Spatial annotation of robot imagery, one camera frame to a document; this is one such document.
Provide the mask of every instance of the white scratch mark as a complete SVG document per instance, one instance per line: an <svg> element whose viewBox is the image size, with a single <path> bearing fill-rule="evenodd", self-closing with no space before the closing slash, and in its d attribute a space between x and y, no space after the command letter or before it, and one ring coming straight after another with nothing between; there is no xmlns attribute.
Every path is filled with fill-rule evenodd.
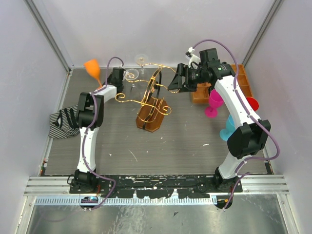
<svg viewBox="0 0 312 234"><path fill-rule="evenodd" d="M129 150L129 152L133 155L133 157L135 157L135 159L136 159L136 162L137 162L137 158L136 158L136 156L131 152L131 150Z"/></svg>

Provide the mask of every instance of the red cup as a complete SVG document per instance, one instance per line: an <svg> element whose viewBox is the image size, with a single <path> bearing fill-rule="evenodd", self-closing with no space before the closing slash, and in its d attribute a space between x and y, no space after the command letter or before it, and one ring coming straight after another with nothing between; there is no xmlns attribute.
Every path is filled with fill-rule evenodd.
<svg viewBox="0 0 312 234"><path fill-rule="evenodd" d="M259 102L256 99L254 99L253 97L246 97L246 99L254 111L257 111L259 109Z"/></svg>

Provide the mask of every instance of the brown wooden holder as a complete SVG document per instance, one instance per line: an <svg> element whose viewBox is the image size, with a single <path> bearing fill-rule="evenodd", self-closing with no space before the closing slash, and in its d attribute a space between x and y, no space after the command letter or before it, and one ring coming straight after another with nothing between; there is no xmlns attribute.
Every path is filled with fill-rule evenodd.
<svg viewBox="0 0 312 234"><path fill-rule="evenodd" d="M167 105L167 102L165 100L162 101L161 106L159 107L159 104L161 102L161 99L151 99L147 104L156 106L160 111L163 111L163 107ZM152 121L150 123L145 123L141 119ZM138 117L136 117L136 126L140 129L146 130L148 132L153 133L154 131L158 130L160 128L160 125L162 123L162 120L164 119L164 115L159 113L155 108L151 106L142 106L139 113Z"/></svg>

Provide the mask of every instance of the gray tabletop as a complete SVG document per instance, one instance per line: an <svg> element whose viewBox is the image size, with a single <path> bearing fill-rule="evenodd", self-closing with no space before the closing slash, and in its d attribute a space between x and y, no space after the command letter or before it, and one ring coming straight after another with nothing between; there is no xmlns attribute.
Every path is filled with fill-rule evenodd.
<svg viewBox="0 0 312 234"><path fill-rule="evenodd" d="M155 68L149 68L151 75ZM101 71L104 80L105 69ZM162 70L162 83L168 85L174 73ZM145 82L124 81L127 97L143 95ZM83 70L75 69L70 78L64 107L78 103L81 92L90 92L98 83ZM161 89L172 113L164 117L154 133L137 128L139 104L119 103L114 99L104 106L104 122L97 135L96 164L101 174L213 174L225 159L228 149L219 132L225 128L229 111L223 105L217 118L207 118L208 105L192 104L189 93L172 94ZM46 175L72 174L78 164L80 137L54 139ZM249 161L241 172L266 173L262 161Z"/></svg>

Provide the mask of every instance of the wine glass base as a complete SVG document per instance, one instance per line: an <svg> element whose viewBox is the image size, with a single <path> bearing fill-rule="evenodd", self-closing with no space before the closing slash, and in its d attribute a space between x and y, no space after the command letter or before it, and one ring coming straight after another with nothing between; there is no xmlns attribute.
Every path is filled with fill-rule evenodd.
<svg viewBox="0 0 312 234"><path fill-rule="evenodd" d="M230 138L230 136L232 135L233 133L228 131L227 129L222 129L220 131L220 137L222 140L224 141L228 141L228 139Z"/></svg>
<svg viewBox="0 0 312 234"><path fill-rule="evenodd" d="M215 118L218 115L218 110L209 106L205 109L205 115L208 118Z"/></svg>

